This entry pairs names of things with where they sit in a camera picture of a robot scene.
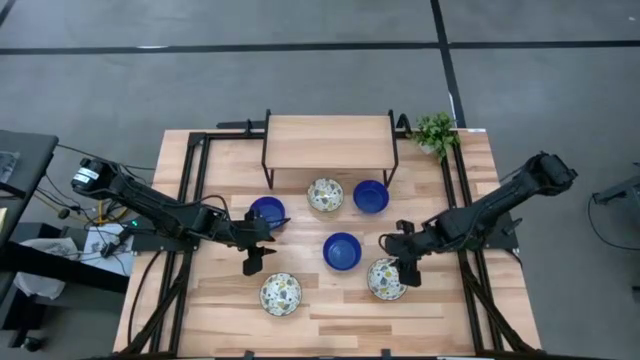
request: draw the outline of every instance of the green plant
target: green plant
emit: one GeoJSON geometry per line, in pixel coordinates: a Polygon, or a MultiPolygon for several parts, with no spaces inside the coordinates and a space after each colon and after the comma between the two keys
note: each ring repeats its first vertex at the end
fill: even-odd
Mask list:
{"type": "Polygon", "coordinates": [[[458,134],[450,130],[452,127],[453,120],[447,113],[425,115],[418,118],[418,130],[411,138],[420,146],[430,146],[442,161],[447,155],[447,147],[460,143],[458,134]]]}

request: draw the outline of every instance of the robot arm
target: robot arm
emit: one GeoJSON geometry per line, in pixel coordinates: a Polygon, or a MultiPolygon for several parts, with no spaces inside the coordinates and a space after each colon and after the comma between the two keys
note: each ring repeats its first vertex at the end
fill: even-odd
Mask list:
{"type": "Polygon", "coordinates": [[[200,238],[247,250],[243,272],[252,275],[262,269],[262,256],[274,250],[257,247],[261,241],[275,241],[269,223],[249,211],[244,220],[232,221],[224,209],[195,201],[181,203],[125,174],[122,166],[102,159],[82,159],[71,186],[76,193],[96,200],[111,199],[151,220],[161,236],[176,239],[200,238]]]}
{"type": "Polygon", "coordinates": [[[422,231],[414,232],[412,223],[400,220],[397,228],[403,234],[384,234],[381,247],[398,259],[400,282],[420,286],[417,261],[423,255],[483,246],[498,218],[530,197],[540,194],[555,196],[568,190],[577,177],[559,157],[540,153],[522,166],[512,180],[465,208],[450,209],[422,223],[422,231]]]}

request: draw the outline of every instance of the wooden tabletop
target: wooden tabletop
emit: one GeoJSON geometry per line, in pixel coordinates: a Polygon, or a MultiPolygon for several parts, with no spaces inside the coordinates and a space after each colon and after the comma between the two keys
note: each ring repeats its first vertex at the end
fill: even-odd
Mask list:
{"type": "MultiPolygon", "coordinates": [[[[165,132],[153,186],[170,196],[178,193],[188,133],[165,132]]],[[[460,134],[472,195],[477,199],[498,186],[488,137],[485,132],[460,134]]],[[[274,234],[277,242],[268,245],[278,252],[266,256],[264,270],[251,277],[241,272],[244,253],[201,243],[192,263],[180,356],[241,356],[245,350],[258,356],[375,356],[382,348],[408,356],[473,354],[455,254],[425,256],[418,264],[423,285],[410,288],[397,301],[378,300],[367,288],[367,268],[385,257],[377,245],[379,234],[393,231],[398,219],[418,224],[447,209],[441,168],[433,156],[425,155],[409,140],[398,140],[400,166],[389,188],[391,202],[383,213],[371,216],[357,210],[351,195],[358,182],[381,180],[379,171],[280,170],[270,191],[260,166],[261,151],[260,140],[214,141],[204,195],[223,195],[236,219],[260,196],[277,196],[292,220],[274,234]],[[305,191],[320,176],[335,178],[345,190],[345,202],[334,213],[319,213],[307,204],[305,191]],[[363,248],[360,264],[345,273],[331,271],[322,259],[324,240],[337,231],[350,232],[363,248]],[[283,318],[267,314],[258,300],[260,285],[274,272],[292,273],[303,287],[302,304],[283,318]]],[[[451,169],[458,204],[462,204],[455,165],[451,169]]],[[[191,184],[196,172],[192,171],[191,184]]],[[[485,255],[496,305],[525,341],[539,346],[518,263],[504,251],[485,251],[485,255]]],[[[133,296],[151,256],[143,254],[135,260],[115,351],[126,345],[133,296]]],[[[134,332],[156,306],[164,256],[154,264],[142,288],[134,332]]],[[[480,304],[478,308],[485,347],[490,348],[486,315],[480,304]]],[[[161,349],[168,348],[172,309],[167,319],[161,349]]]]}
{"type": "Polygon", "coordinates": [[[391,130],[388,115],[272,115],[265,164],[270,169],[391,169],[391,130]]]}

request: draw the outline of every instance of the bowl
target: bowl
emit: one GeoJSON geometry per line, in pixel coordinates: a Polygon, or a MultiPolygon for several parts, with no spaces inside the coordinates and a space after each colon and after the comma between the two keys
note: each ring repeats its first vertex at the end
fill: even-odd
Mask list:
{"type": "Polygon", "coordinates": [[[282,202],[272,196],[263,196],[251,204],[251,210],[267,220],[271,230],[284,225],[284,205],[282,202]]]}
{"type": "Polygon", "coordinates": [[[389,191],[375,180],[365,180],[353,190],[353,202],[368,214],[382,211],[389,204],[389,191]]]}
{"type": "Polygon", "coordinates": [[[330,212],[342,205],[344,191],[337,181],[320,178],[309,186],[307,200],[314,209],[321,212],[330,212]]]}
{"type": "Polygon", "coordinates": [[[324,242],[324,260],[335,270],[353,269],[360,262],[362,248],[358,239],[348,233],[335,233],[324,242]]]}
{"type": "Polygon", "coordinates": [[[367,272],[369,290],[382,300],[397,300],[407,292],[407,286],[400,284],[398,269],[391,266],[393,261],[378,259],[371,264],[367,272]]]}
{"type": "Polygon", "coordinates": [[[302,300],[298,279],[287,273],[269,276],[260,288],[260,305],[273,316],[286,316],[294,312],[302,300]]]}

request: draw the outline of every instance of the desk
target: desk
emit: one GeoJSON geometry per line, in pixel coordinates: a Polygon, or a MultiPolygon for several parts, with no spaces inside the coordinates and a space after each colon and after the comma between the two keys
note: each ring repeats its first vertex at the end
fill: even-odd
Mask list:
{"type": "Polygon", "coordinates": [[[24,199],[0,199],[0,208],[7,208],[7,217],[0,229],[0,248],[9,241],[13,229],[29,204],[53,158],[56,144],[58,138],[55,136],[0,130],[0,150],[20,153],[7,183],[26,193],[24,199]]]}
{"type": "MultiPolygon", "coordinates": [[[[165,132],[153,186],[170,196],[178,194],[188,134],[186,130],[165,132]]],[[[460,136],[472,195],[479,198],[498,186],[489,140],[484,132],[461,131],[460,136]]],[[[350,195],[359,181],[380,180],[378,171],[281,170],[274,189],[269,190],[262,174],[261,150],[258,140],[212,142],[203,196],[223,195],[232,217],[241,218],[256,198],[275,195],[292,220],[274,234],[277,242],[269,244],[278,253],[265,257],[264,270],[252,277],[241,273],[244,253],[201,242],[192,263],[179,356],[241,356],[245,350],[257,356],[379,356],[382,348],[398,356],[473,354],[456,254],[424,257],[419,263],[422,287],[409,289],[398,301],[382,302],[367,289],[368,266],[385,256],[378,248],[378,235],[394,229],[398,219],[420,223],[447,209],[442,171],[435,157],[399,139],[400,165],[389,188],[392,200],[382,214],[367,216],[357,210],[350,195]],[[322,214],[307,204],[306,189],[320,176],[337,179],[345,189],[345,202],[335,213],[322,214]],[[322,259],[324,240],[337,231],[352,233],[363,246],[361,263],[347,273],[330,271],[322,259]],[[279,271],[294,274],[303,287],[301,306],[284,318],[262,310],[257,293],[264,279],[279,271]]],[[[455,165],[451,169],[460,193],[455,165]]],[[[196,170],[191,172],[190,194],[196,170]]],[[[156,306],[164,256],[151,268],[142,288],[133,320],[135,331],[156,306]]],[[[486,251],[485,256],[496,305],[525,341],[539,347],[518,263],[504,251],[486,251]]],[[[126,346],[133,297],[151,257],[143,254],[135,260],[114,351],[126,346]]],[[[480,304],[478,307],[485,347],[490,348],[486,316],[480,304]]],[[[161,350],[168,347],[172,319],[170,309],[161,350]]]]}

